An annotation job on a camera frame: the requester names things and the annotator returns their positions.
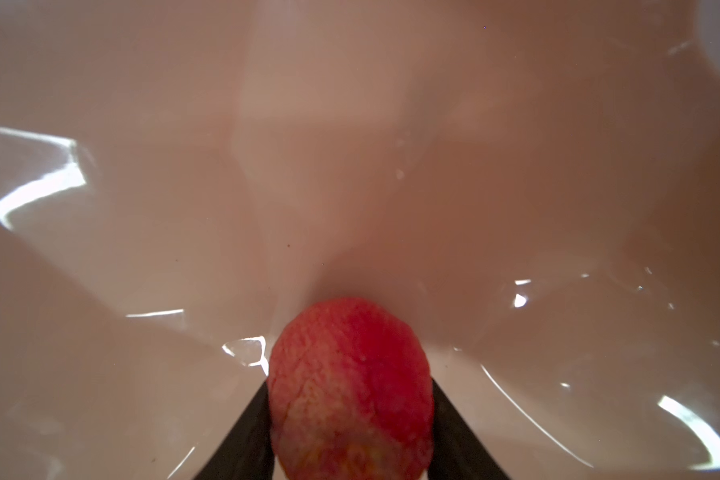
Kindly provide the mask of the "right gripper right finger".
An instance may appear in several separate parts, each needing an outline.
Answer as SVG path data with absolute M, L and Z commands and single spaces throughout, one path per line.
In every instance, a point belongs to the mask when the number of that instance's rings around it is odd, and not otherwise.
M 439 384 L 432 380 L 433 455 L 429 480 L 509 480 Z

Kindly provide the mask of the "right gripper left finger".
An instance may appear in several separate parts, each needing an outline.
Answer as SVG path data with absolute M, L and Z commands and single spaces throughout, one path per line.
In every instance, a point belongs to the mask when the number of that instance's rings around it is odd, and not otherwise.
M 272 480 L 275 454 L 270 429 L 268 388 L 264 382 L 194 479 Z

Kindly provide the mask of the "pink faceted fruit bowl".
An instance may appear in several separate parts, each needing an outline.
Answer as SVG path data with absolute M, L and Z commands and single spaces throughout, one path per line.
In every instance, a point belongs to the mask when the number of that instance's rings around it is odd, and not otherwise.
M 190 479 L 371 299 L 513 479 L 720 479 L 720 1 L 0 1 L 0 479 Z

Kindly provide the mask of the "red fake apple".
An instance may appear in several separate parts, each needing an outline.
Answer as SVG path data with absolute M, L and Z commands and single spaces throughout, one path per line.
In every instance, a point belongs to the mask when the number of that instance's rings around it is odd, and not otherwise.
M 289 479 L 419 479 L 431 463 L 428 359 L 413 329 L 369 300 L 298 314 L 272 349 L 267 389 Z

